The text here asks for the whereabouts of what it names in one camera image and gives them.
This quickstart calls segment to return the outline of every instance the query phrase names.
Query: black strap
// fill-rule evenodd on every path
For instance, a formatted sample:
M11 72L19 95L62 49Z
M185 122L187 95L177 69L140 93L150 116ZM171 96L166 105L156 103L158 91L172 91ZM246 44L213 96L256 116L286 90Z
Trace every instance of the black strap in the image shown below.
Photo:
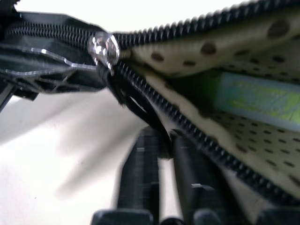
M171 139L149 100L123 77L118 75L112 76L110 71L101 64L97 68L99 76L116 97L119 104L126 105L130 111L160 134L164 143L163 152L161 152L160 156L162 158L170 158Z

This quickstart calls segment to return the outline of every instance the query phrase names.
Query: metal zipper slider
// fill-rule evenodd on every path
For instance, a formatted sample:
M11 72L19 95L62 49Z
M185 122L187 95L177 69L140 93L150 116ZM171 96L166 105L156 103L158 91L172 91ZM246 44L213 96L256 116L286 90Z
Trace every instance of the metal zipper slider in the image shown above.
M97 32L88 41L88 52L96 65L99 61L110 69L113 75L113 66L121 58L129 58L130 52L121 52L117 39L113 34Z

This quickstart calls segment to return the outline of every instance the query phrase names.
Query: zipper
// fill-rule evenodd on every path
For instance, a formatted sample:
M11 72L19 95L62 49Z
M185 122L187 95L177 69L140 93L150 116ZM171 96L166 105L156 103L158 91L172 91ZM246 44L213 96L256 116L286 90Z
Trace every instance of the zipper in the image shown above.
M133 46L184 38L295 6L300 6L300 0L259 0L186 20L185 22L128 34L113 33L113 35L117 39L120 49L125 50ZM87 50L89 38L95 36L97 31L64 24L15 22L6 28L5 36L29 35L55 38L68 45Z
M176 106L171 105L123 60L123 58L128 58L128 54L123 54L126 52L125 50L133 46L183 38L294 6L300 6L300 0L260 0L225 9L211 15L186 20L185 22L173 23L172 25L128 34L108 34L106 32L97 34L98 30L88 30L72 25L15 22L6 28L5 37L29 35L54 38L65 44L89 51L96 63L97 61L101 61L112 74L115 72L117 75L123 77L129 84L138 88L147 98L155 103L160 110L181 128L199 151L205 153L217 164L224 165L228 169L235 171L237 177L275 205L300 206L300 200L294 198L268 179L247 167L220 147L211 137L205 135L181 114ZM104 36L102 43L92 42L93 37L97 37L97 35ZM110 49L111 53L108 51L93 51L93 48L105 47L105 43L110 43L109 47L112 47Z

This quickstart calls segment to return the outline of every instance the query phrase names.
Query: black plastic object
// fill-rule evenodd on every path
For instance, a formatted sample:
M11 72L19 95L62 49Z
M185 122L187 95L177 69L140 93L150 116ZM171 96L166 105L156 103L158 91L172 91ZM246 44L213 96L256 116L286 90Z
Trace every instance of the black plastic object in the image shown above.
M184 221L198 209L216 212L224 224L248 224L220 169L180 135L173 135L173 160Z
M193 219L194 225L223 225L220 217L212 210L198 210Z
M185 222L179 218L170 217L163 220L160 225L185 225Z
M87 39L100 27L78 21L66 15L22 13L0 17L0 25L11 26L8 21L17 23L51 24L44 33L52 38L42 37L39 28L37 34L28 36L0 37L0 77L13 83L17 88L35 93L62 93L76 91L99 91L104 84L98 77L95 63L85 49L76 43ZM65 28L61 35L56 30Z
M122 169L118 209L148 210L154 224L159 220L159 137L150 127L144 129Z
M271 209L262 211L256 225L299 225L300 210L297 209Z
M14 95L15 87L0 80L0 112L5 107L10 98Z
M15 10L14 4L20 0L0 0L0 13L10 13Z
M153 217L146 210L100 210L91 225L153 225Z

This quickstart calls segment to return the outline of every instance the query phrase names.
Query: black zipper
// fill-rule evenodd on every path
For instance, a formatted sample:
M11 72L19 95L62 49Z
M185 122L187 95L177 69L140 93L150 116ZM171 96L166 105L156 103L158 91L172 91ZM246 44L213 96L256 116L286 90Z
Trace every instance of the black zipper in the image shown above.
M172 24L171 26L161 26L153 30L149 29L129 34L115 33L114 35L120 44L120 48L125 50L137 45L169 41L196 33L203 33L217 27L267 15L294 6L300 6L300 0L260 0L191 21L187 20L178 24ZM89 38L94 36L97 31L78 28L72 25L15 22L6 28L5 37L29 35L55 38L68 45L87 50ZM300 206L300 200L286 193L271 181L244 165L220 147L211 137L205 135L181 114L176 106L170 104L148 85L145 79L139 76L124 61L120 61L114 67L114 70L116 74L124 77L130 84L137 87L144 95L151 99L153 103L184 131L185 135L197 146L197 149L208 155L210 159L235 171L237 177L272 203L280 206Z
M191 21L186 20L185 22L127 34L114 33L114 36L119 42L120 49L125 50L137 45L170 41L197 33L204 33L215 28L268 15L295 6L300 6L300 0L260 0L224 9L221 12L215 12L211 15L200 16ZM68 45L86 50L89 37L94 36L97 31L78 28L73 25L15 22L6 28L5 37L28 35L55 38Z

